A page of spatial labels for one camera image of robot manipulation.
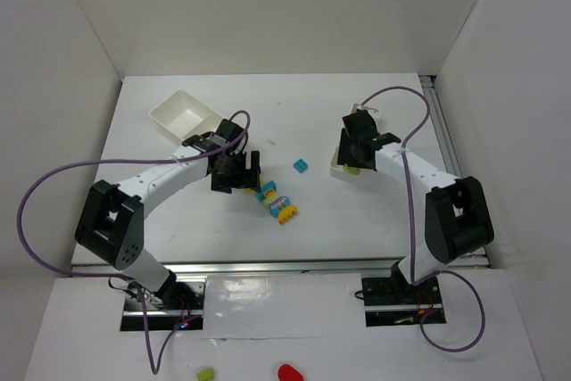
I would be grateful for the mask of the light green lego brick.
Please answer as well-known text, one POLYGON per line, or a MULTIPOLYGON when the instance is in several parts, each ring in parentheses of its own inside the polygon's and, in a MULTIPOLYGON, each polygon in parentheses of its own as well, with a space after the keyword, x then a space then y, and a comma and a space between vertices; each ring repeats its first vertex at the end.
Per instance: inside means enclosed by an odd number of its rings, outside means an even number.
POLYGON ((358 167, 351 167, 349 165, 344 165, 343 166, 343 171, 351 174, 353 176, 358 176, 361 173, 361 169, 358 167))

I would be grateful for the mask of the teal square lego brick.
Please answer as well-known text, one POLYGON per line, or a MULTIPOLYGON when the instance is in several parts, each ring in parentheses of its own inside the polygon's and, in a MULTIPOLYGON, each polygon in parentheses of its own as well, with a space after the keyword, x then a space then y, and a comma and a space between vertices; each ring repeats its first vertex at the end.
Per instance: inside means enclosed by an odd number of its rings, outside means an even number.
POLYGON ((294 162, 293 167, 298 173, 303 173, 309 168, 307 162, 303 159, 299 159, 294 162))

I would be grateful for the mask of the teal flower lego brick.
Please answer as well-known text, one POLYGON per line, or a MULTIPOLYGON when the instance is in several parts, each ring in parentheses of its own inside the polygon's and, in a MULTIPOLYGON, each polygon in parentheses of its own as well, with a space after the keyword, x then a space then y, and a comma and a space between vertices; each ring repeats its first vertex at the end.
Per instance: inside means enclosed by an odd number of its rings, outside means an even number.
POLYGON ((269 206, 269 212, 274 217, 277 218, 278 214, 290 205, 290 200, 286 196, 279 196, 275 201, 273 201, 269 206))

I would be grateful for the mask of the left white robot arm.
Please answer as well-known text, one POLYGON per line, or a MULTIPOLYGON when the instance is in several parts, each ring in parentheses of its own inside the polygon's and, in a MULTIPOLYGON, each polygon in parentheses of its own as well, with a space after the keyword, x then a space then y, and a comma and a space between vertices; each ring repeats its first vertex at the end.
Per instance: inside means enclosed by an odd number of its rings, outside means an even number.
POLYGON ((215 131, 183 141, 165 163, 119 183, 97 181, 88 191, 76 242, 163 306, 192 299, 193 291, 145 249, 145 220, 178 191, 204 178, 214 192, 259 189, 261 155, 245 150, 246 136, 244 128, 222 120, 215 131))

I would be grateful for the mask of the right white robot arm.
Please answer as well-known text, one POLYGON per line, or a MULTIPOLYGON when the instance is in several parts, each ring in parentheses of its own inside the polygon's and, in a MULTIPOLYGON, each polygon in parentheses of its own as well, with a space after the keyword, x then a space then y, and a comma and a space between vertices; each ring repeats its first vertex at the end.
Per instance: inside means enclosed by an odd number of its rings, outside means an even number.
POLYGON ((343 117, 337 163, 373 170, 405 187, 414 234, 410 255, 363 298, 376 305, 412 304, 430 275, 494 239, 484 190, 474 177, 439 170, 406 148, 392 133, 381 134, 373 116, 357 110, 343 117))

